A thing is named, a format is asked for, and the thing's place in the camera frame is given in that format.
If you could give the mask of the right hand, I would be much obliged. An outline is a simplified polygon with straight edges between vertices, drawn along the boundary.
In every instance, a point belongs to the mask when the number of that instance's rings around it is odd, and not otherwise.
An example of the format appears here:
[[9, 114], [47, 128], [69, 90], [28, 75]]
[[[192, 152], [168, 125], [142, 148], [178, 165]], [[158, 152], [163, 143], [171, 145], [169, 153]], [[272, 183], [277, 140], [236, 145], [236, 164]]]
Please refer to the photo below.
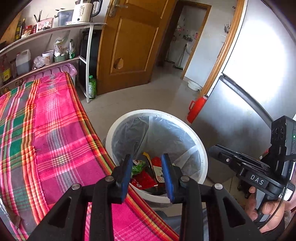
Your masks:
[[[255, 187], [250, 187], [249, 192], [251, 193], [250, 197], [248, 198], [245, 206], [245, 212], [247, 215], [254, 221], [258, 217], [258, 213], [255, 210], [256, 208], [256, 199], [255, 199]], [[261, 233], [269, 232], [273, 229], [275, 229], [282, 220], [285, 212], [285, 203], [283, 202], [279, 209], [276, 211], [280, 204], [280, 201], [269, 201], [266, 202], [262, 207], [262, 213], [266, 215], [272, 215], [274, 214], [273, 218], [260, 229]]]

